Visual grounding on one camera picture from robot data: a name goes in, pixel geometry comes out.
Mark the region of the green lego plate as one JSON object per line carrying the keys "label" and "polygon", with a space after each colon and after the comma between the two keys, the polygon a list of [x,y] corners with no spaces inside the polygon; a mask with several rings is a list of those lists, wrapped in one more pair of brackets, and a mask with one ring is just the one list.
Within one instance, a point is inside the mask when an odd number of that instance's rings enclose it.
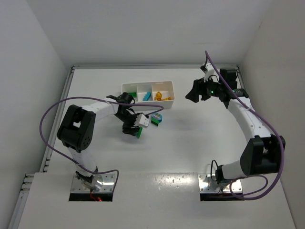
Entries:
{"label": "green lego plate", "polygon": [[138,132],[136,133],[136,137],[140,138],[142,133],[142,127],[139,128]]}

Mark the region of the green curved lego brick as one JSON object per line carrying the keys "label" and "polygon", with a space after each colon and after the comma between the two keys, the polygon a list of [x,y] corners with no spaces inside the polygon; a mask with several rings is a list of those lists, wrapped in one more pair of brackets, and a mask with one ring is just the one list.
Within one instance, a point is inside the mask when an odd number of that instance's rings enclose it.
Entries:
{"label": "green curved lego brick", "polygon": [[153,124],[153,125],[155,125],[155,126],[159,126],[159,123],[160,123],[160,121],[158,120],[158,119],[155,119],[155,118],[151,118],[151,123]]}

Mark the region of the teal frog lily lego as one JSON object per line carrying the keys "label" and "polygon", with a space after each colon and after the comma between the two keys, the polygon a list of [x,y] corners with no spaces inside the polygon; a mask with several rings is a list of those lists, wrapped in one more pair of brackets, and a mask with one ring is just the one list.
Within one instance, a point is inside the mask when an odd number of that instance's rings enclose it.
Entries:
{"label": "teal frog lily lego", "polygon": [[163,120],[163,116],[160,113],[152,114],[152,118],[158,120],[159,123]]}

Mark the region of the teal 2x4 lego brick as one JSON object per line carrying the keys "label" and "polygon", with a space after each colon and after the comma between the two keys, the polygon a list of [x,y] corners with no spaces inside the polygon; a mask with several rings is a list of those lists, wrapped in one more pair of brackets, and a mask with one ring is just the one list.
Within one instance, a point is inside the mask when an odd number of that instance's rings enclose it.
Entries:
{"label": "teal 2x4 lego brick", "polygon": [[145,94],[145,96],[143,97],[143,101],[146,102],[146,101],[149,101],[152,97],[152,93],[151,92],[147,92]]}

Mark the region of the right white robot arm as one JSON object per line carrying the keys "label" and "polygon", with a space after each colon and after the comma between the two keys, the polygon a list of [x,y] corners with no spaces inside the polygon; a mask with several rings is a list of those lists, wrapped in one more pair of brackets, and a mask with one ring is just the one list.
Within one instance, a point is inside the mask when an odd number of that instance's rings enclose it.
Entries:
{"label": "right white robot arm", "polygon": [[217,97],[238,122],[247,145],[238,161],[219,165],[215,171],[217,183],[235,178],[277,173],[281,164],[282,137],[277,138],[266,125],[250,112],[251,101],[245,89],[237,87],[237,72],[233,68],[221,68],[223,79],[215,82],[216,74],[210,64],[201,66],[204,77],[194,80],[186,99],[195,103]]}

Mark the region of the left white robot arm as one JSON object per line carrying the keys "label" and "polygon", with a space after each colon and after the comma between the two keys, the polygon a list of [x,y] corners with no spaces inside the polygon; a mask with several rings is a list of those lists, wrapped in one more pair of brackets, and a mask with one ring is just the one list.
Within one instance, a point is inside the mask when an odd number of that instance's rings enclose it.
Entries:
{"label": "left white robot arm", "polygon": [[96,102],[91,105],[70,105],[59,130],[57,138],[69,150],[72,159],[76,162],[76,176],[85,186],[93,187],[101,178],[97,173],[91,153],[88,150],[92,142],[95,123],[114,115],[123,122],[122,131],[125,134],[136,136],[140,131],[142,113],[135,113],[129,106],[134,103],[128,93],[119,96],[109,95],[106,102]]}

